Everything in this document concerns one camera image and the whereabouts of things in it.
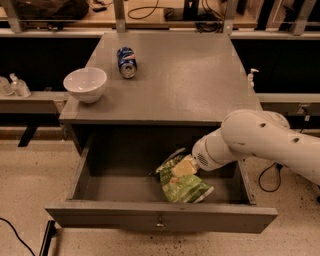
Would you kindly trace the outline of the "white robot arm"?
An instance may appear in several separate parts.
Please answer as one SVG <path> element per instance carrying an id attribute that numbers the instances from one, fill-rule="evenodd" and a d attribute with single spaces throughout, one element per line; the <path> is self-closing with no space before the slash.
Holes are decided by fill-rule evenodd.
<path id="1" fill-rule="evenodd" d="M 296 132 L 276 112 L 236 110 L 198 140 L 174 168 L 183 177 L 213 171 L 250 156 L 271 160 L 320 185 L 320 138 Z"/>

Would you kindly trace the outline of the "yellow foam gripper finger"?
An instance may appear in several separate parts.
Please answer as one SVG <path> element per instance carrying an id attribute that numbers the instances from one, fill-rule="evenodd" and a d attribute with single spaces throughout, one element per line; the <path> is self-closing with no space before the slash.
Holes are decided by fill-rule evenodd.
<path id="1" fill-rule="evenodd" d="M 176 177 L 183 177 L 196 174 L 199 169 L 198 164 L 191 154 L 185 156 L 172 169 L 172 173 Z"/>

